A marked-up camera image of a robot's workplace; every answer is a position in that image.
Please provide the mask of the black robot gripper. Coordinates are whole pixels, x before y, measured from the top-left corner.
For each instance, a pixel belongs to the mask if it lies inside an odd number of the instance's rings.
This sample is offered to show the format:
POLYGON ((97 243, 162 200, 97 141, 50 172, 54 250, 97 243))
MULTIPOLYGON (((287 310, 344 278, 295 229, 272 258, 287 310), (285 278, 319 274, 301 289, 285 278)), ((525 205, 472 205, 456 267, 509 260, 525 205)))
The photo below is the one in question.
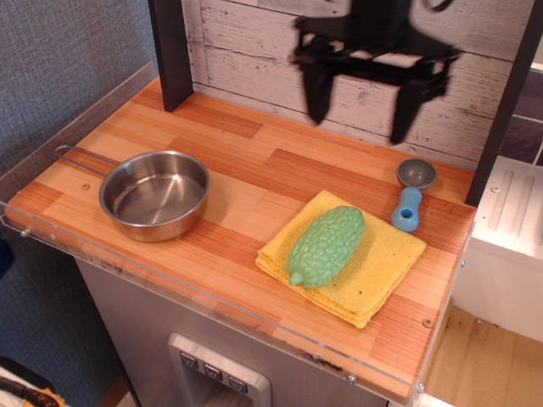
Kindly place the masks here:
POLYGON ((302 70, 307 113, 320 125, 334 77, 351 75, 400 86, 390 143, 404 142, 426 95, 443 96, 459 51, 410 21, 410 1, 353 1, 335 17, 299 17, 294 62, 302 70))

